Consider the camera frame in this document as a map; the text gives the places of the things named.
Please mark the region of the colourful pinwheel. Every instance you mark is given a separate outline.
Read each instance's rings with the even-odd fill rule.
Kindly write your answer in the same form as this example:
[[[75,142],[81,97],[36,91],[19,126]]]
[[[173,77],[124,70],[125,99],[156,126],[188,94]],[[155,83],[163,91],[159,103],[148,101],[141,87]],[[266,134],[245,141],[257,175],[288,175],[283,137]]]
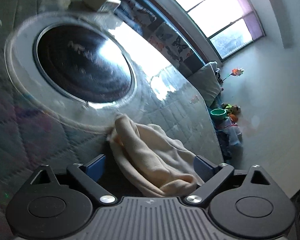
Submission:
[[[243,68],[234,68],[231,73],[226,76],[222,81],[225,81],[228,77],[230,76],[241,76],[244,73],[244,69]]]

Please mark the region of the green framed window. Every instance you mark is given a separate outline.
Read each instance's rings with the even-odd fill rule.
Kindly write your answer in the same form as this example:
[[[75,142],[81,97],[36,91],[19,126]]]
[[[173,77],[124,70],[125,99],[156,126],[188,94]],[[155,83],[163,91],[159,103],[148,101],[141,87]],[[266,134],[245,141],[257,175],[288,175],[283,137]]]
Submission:
[[[224,61],[264,36],[250,0],[154,0],[208,59]]]

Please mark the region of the left butterfly cushion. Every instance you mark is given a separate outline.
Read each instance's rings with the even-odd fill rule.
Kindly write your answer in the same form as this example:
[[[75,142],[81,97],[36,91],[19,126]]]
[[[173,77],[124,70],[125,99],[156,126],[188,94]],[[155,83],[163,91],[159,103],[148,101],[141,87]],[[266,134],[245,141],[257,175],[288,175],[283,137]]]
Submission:
[[[142,37],[147,38],[151,33],[148,27],[157,20],[157,17],[136,0],[120,0],[120,2],[114,14]]]

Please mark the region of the butterfly cushion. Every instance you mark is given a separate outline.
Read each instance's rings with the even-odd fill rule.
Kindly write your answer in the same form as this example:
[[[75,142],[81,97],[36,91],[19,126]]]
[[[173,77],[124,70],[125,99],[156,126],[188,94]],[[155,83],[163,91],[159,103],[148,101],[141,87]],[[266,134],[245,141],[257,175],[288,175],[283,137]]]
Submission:
[[[151,33],[148,27],[157,20],[157,17],[136,0],[120,0],[120,2],[114,14],[142,37],[147,38]]]
[[[148,42],[156,48],[175,68],[194,54],[184,39],[167,23],[162,23],[150,35]]]

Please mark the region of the grey plain pillow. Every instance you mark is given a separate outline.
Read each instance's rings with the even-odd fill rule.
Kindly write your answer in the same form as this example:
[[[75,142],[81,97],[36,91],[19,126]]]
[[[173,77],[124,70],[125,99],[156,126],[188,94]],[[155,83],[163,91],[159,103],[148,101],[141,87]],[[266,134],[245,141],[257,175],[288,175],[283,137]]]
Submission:
[[[215,71],[217,62],[212,61],[204,65],[187,79],[198,90],[203,97],[207,107],[210,107],[217,95],[222,91]]]

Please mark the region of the clear plastic storage box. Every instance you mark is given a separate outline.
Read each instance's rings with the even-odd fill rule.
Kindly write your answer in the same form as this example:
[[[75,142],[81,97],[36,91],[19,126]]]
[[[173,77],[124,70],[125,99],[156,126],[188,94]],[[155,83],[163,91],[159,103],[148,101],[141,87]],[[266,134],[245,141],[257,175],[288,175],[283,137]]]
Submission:
[[[242,132],[236,122],[232,122],[230,118],[226,118],[220,124],[220,128],[229,136],[230,146],[237,146],[241,144]]]

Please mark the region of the white tissue box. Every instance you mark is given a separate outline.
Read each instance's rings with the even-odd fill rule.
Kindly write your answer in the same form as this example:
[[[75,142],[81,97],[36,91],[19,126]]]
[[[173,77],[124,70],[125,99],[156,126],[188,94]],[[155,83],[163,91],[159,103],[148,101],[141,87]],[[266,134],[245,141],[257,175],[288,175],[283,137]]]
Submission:
[[[113,12],[121,4],[120,0],[82,0],[82,2],[96,12]]]

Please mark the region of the right butterfly cushion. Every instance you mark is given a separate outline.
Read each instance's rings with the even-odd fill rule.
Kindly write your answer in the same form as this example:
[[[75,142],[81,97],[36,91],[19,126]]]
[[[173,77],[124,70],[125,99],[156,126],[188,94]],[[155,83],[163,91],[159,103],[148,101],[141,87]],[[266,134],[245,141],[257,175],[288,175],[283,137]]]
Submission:
[[[150,35],[148,42],[156,48],[175,68],[194,54],[184,39],[167,23],[162,23]]]

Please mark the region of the cream sweatshirt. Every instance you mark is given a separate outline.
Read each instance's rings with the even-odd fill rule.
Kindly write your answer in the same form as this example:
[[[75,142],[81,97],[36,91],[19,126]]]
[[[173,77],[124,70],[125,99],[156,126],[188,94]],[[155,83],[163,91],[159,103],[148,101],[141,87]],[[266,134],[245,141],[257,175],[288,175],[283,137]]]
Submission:
[[[205,183],[194,170],[195,154],[158,125],[120,114],[108,141],[120,171],[146,197],[184,197]]]

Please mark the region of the dark blue jacket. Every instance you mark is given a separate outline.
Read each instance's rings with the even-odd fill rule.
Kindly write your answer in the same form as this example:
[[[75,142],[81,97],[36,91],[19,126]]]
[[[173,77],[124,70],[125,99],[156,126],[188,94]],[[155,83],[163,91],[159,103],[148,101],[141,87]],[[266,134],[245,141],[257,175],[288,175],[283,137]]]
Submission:
[[[229,135],[222,130],[216,130],[217,140],[223,155],[223,159],[231,160],[232,153],[230,151]]]

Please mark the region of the stuffed toys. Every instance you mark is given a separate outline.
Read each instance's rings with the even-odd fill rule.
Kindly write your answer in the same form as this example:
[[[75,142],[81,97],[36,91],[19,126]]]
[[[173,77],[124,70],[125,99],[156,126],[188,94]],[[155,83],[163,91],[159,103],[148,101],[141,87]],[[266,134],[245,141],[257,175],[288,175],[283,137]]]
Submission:
[[[238,105],[222,103],[221,108],[226,110],[227,116],[230,118],[232,122],[238,122],[238,116],[241,113],[241,108]]]

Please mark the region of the green plastic bowl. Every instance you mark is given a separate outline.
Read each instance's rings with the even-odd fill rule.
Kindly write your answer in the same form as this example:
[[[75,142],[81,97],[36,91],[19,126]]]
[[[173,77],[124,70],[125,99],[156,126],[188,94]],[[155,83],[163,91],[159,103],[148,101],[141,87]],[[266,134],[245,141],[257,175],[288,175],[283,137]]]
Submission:
[[[210,116],[212,120],[224,120],[228,116],[228,114],[225,109],[217,108],[213,109],[210,112]]]

